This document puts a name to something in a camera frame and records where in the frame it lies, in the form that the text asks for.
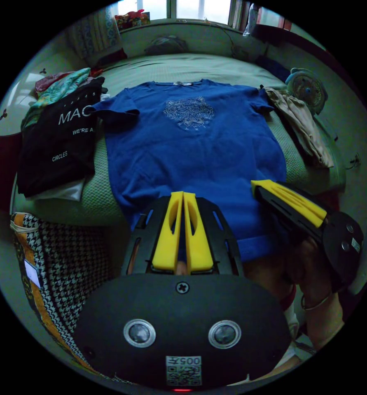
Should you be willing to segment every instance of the black t-shirt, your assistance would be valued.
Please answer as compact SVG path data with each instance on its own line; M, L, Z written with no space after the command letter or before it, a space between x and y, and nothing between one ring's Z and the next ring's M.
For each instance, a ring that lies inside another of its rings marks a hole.
M17 186L26 197L93 175L99 77L43 110L24 136Z

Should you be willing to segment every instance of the window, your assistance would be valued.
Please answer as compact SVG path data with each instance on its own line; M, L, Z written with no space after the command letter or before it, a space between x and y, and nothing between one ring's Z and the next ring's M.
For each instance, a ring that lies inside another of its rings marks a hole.
M178 19L204 19L229 24L231 0L177 0Z
M125 15L130 11L144 9L151 20L167 18L167 0L121 0L113 5L115 15Z
M121 0L111 8L114 15L144 9L151 22L207 19L239 28L243 0Z

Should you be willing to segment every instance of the t-shirt sleeve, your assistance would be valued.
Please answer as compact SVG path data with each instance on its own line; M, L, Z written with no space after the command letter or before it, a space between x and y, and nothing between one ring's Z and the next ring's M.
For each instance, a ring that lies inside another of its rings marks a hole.
M249 105L259 113L270 112L274 108L269 104L268 96L264 88L258 90L246 86L241 87L244 95L248 98Z
M92 107L93 112L106 124L129 122L137 118L140 113L127 89L114 98L98 102Z

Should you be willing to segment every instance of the embroidered tiger design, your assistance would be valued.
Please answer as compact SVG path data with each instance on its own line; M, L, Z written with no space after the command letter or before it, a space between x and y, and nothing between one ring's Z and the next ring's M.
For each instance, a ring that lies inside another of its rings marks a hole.
M169 100L164 114L178 121L178 125L186 130L198 130L205 127L214 117L213 108L201 96L195 99Z

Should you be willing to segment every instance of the qr code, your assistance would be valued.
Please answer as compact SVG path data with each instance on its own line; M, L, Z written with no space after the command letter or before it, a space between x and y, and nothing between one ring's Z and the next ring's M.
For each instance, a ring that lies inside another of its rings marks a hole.
M201 357L166 357L167 385L200 386Z

